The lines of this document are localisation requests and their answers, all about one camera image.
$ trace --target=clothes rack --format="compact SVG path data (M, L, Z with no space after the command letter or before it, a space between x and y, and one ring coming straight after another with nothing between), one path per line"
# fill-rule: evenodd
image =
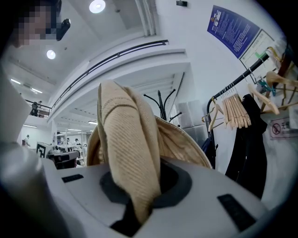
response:
M220 97L220 95L222 95L225 91L230 90L232 87L234 87L237 83L241 82L245 77L249 76L253 71L255 71L260 65L262 65L265 60L267 60L269 58L269 55L264 53L262 55L261 58L259 58L249 69L247 69L243 74L241 74L236 80L234 80L232 83L230 83L229 85L227 85L223 90L221 90L220 92L218 92L217 94L215 94L208 102L207 104L207 115L208 115L208 119L206 121L206 126L207 126L207 130L209 127L209 122L211 121L211 117L209 115L209 107L210 104L212 102L212 100L217 99L218 97ZM212 148L214 150L214 159L216 156L215 153L215 141L214 141L214 133L213 130L211 130L210 132L208 132L208 137L211 138L212 141Z
M163 100L162 100L162 95L161 95L161 93L160 93L159 90L157 91L157 95L158 95L159 103L158 103L154 98L149 97L148 95L144 94L144 97L147 97L147 98L149 98L149 99L151 99L151 100L153 100L153 101L156 102L156 104L158 105L159 110L160 110L160 117L161 117L162 119L164 119L165 121L167 120L167 114L166 114L166 110L165 110L166 102L167 102L168 98L172 95L172 93L175 92L175 91L176 91L176 89L173 89L173 91L167 96L167 98L166 98L166 100L164 101L164 103L163 103ZM170 118L170 121L171 121L172 119L174 119L175 117L179 116L180 114L182 114L182 113L180 112L180 113L178 113L176 116L171 117L171 118Z

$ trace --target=ceiling light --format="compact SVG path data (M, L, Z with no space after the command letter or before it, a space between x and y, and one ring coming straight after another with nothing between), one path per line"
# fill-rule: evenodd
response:
M31 88L33 91L36 91L38 93L42 93L41 91L37 90L37 89L34 89L34 88Z
M100 13L106 7L106 2L104 0L94 0L89 5L89 10L92 13Z
M25 125L25 124L24 124L24 126L28 126L28 127L33 127L33 128L36 128L36 126L29 126L29 125Z
M56 53L53 50L48 50L47 51L47 57L51 60L56 58Z
M15 82L17 84L20 84L20 82L18 82L17 80L14 80L14 79L10 79L12 82Z

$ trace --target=beige fabric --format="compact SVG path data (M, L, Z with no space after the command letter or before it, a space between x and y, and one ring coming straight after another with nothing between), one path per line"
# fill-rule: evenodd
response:
M155 117L141 95L111 80L98 89L97 123L88 143L87 164L109 163L113 180L130 195L141 224L161 193L160 156L211 168L188 134Z

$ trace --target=poster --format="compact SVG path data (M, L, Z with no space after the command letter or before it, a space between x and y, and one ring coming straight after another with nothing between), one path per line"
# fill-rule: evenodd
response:
M298 137L298 129L290 128L290 119L282 118L270 122L270 138L286 139Z
M224 43L239 59L260 28L246 18L213 6L207 31Z
M264 31L261 30L253 43L249 46L246 52L240 58L246 68L251 67L266 51L269 46L272 46L273 39ZM266 60L263 65L254 71L254 76L257 80L265 78L268 71L277 71L274 62L271 58Z

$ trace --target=prohibition symbol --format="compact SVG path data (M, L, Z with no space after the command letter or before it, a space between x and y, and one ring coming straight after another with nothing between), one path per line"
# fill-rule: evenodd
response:
M280 134L280 131L281 131L280 125L278 123L273 124L272 126L273 134L278 135Z

